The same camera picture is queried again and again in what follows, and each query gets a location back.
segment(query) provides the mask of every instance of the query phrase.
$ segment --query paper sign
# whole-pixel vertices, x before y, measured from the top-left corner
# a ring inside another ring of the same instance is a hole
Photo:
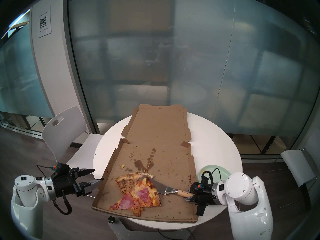
[[[39,15],[37,24],[39,32],[38,38],[41,38],[51,33],[50,6],[43,10],[42,13]]]

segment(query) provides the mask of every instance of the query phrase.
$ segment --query knife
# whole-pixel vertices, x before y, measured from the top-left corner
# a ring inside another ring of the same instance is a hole
[[[150,177],[148,177],[148,178],[152,181],[153,185],[155,186],[155,188],[157,189],[158,193],[160,193],[160,194],[166,195],[166,194],[173,193],[173,194],[177,194],[177,195],[180,195],[182,197],[185,197],[185,198],[190,197],[190,196],[194,196],[193,193],[185,192],[185,191],[182,191],[182,190],[179,190],[179,189],[174,189],[174,188],[166,186],[166,185],[164,185],[164,184],[162,184],[160,182],[157,182],[156,180],[154,180],[154,179],[152,179]]]

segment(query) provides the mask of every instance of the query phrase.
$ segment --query qr code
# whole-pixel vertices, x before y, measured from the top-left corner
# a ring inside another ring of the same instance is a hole
[[[40,29],[47,26],[47,16],[40,19]]]

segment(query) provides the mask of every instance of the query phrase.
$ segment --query pizza box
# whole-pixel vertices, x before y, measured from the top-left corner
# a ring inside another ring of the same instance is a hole
[[[187,110],[181,105],[140,105],[123,129],[103,174],[104,181],[92,204],[97,211],[112,215],[160,222],[195,223],[197,207],[176,194],[159,194],[161,206],[143,208],[137,217],[129,210],[109,210],[122,194],[115,178],[128,173],[148,171],[160,183],[187,191],[197,181],[191,155]]]

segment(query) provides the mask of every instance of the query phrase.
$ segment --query dark floor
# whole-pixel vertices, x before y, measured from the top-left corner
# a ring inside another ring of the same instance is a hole
[[[76,148],[70,147],[64,160],[66,163]],[[14,179],[22,174],[42,176],[36,164],[51,166],[55,164],[52,152],[43,140],[29,137],[17,132],[0,127],[0,186],[3,212],[10,213],[10,201]],[[297,184],[289,170],[265,173],[272,169],[286,167],[284,162],[280,163],[244,163],[243,172],[251,178],[259,176],[265,183],[269,197],[274,227],[272,239],[285,239],[304,219],[306,212]],[[50,170],[44,170],[49,176]],[[78,182],[90,181],[92,175],[78,178]],[[43,209],[43,239],[110,239],[117,237],[108,226],[108,215],[91,209],[93,198],[88,196],[67,196],[73,211],[70,215],[62,215],[53,206],[52,202],[44,204]],[[287,207],[279,208],[291,201],[299,199]],[[58,205],[63,209],[61,198],[57,199]],[[124,219],[123,224],[130,230],[152,230],[139,226]],[[228,210],[224,210],[212,220],[199,225],[194,230],[194,236],[199,239],[232,239],[231,225]]]

